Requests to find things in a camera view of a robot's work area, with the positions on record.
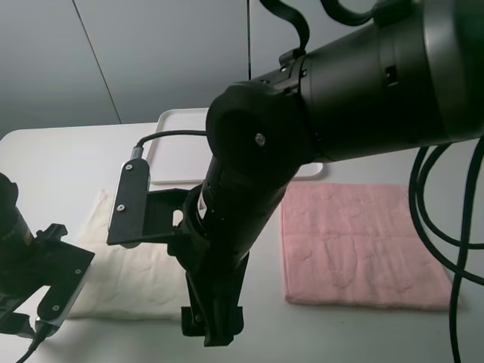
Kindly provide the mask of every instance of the pink towel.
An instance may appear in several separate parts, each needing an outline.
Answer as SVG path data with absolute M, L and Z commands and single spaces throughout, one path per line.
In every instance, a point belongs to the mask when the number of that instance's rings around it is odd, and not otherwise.
M 289 303 L 447 309 L 451 284 L 400 185 L 293 183 L 282 203 Z

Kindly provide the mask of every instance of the label sticker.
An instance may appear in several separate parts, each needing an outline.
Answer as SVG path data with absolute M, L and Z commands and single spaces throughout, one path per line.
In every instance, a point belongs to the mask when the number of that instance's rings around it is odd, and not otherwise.
M 206 204 L 205 204 L 205 200 L 203 200 L 202 191 L 200 192 L 200 196 L 198 197 L 197 209 L 198 209 L 198 215 L 200 216 L 200 218 L 204 219 L 206 215 Z

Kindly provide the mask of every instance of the metal bracket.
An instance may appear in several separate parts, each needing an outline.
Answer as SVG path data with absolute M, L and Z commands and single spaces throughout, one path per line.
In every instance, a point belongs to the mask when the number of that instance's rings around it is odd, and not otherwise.
M 13 282 L 19 278 L 31 280 L 29 286 L 15 291 L 0 291 L 0 334 L 24 338 L 35 336 L 29 316 L 14 311 L 42 286 L 50 288 L 39 304 L 39 318 L 50 321 L 63 314 L 94 258 L 94 253 L 62 242 L 61 238 L 66 234 L 65 226 L 56 224 L 38 232 L 33 241 L 36 251 L 31 263 L 26 265 L 25 270 L 15 271 L 9 276 Z

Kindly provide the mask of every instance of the white towel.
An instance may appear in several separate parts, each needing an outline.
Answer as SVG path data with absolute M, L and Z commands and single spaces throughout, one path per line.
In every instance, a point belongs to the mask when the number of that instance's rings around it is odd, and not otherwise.
M 185 271 L 164 244 L 109 247 L 113 202 L 113 192 L 99 193 L 76 242 L 96 256 L 69 318 L 180 320 L 180 307 L 189 306 Z

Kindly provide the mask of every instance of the cable connector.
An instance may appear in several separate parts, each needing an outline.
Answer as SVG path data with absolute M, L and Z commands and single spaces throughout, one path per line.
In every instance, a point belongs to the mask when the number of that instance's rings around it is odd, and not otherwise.
M 48 337 L 54 328 L 55 327 L 53 325 L 46 323 L 42 324 L 39 328 L 39 331 L 37 331 L 36 336 L 33 338 L 27 353 L 25 353 L 23 357 L 17 361 L 17 363 L 24 363 L 28 358 L 30 358 L 30 356 L 37 350 L 40 344 L 45 340 L 45 338 Z

